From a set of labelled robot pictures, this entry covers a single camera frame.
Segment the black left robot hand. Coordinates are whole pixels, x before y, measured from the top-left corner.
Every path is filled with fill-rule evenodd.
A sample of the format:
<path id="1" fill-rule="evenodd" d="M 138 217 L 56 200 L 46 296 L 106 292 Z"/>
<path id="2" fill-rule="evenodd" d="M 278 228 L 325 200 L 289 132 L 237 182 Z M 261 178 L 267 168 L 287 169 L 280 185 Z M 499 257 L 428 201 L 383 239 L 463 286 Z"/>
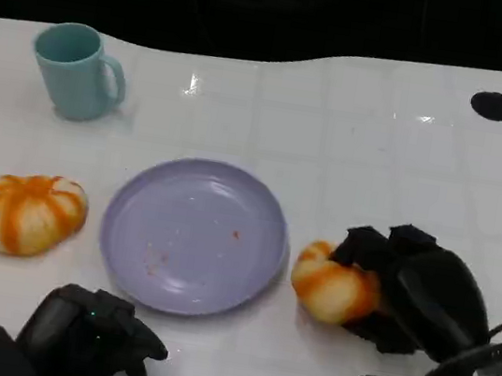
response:
<path id="1" fill-rule="evenodd" d="M 168 358 L 132 302 L 75 283 L 46 295 L 16 343 L 38 376 L 148 376 L 145 360 Z"/>

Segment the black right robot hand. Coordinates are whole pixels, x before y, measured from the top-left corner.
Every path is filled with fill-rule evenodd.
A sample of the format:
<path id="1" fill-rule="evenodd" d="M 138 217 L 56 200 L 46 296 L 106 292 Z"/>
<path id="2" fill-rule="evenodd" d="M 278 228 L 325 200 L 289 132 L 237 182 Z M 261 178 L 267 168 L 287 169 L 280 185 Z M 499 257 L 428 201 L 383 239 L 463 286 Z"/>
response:
<path id="1" fill-rule="evenodd" d="M 465 262 L 413 224 L 384 237 L 374 227 L 349 228 L 330 253 L 343 266 L 378 278 L 383 311 L 353 318 L 343 327 L 382 354 L 422 350 L 441 363 L 490 341 L 482 292 Z"/>

